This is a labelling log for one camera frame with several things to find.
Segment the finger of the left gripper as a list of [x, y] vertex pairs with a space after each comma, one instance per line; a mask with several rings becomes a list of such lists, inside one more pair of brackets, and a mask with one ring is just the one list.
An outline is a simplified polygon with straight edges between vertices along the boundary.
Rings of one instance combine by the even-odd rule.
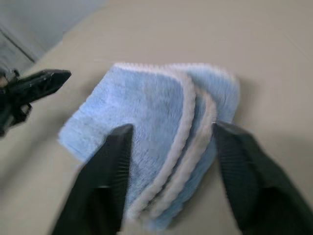
[[32, 103], [57, 92], [70, 77], [68, 70], [41, 70], [10, 85], [9, 100], [12, 103]]

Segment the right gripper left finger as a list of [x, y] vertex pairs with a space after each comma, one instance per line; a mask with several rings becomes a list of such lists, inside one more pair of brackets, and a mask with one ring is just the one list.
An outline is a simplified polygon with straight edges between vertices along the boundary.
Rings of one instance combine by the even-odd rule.
[[50, 235], [117, 235], [128, 189], [134, 127], [112, 130], [83, 164]]

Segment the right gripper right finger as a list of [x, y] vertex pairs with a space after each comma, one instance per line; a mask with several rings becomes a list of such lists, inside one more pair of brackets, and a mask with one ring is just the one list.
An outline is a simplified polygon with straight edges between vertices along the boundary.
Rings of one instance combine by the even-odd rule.
[[313, 235], [313, 212], [248, 131], [213, 124], [220, 173], [242, 235]]

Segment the light blue towel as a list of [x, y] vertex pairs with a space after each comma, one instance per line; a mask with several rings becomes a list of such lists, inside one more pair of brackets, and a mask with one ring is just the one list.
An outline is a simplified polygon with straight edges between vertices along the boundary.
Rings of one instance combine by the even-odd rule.
[[209, 64], [116, 63], [64, 124], [59, 142], [85, 163], [109, 133], [134, 126], [127, 219], [161, 231], [216, 158], [212, 123], [231, 122], [236, 77]]

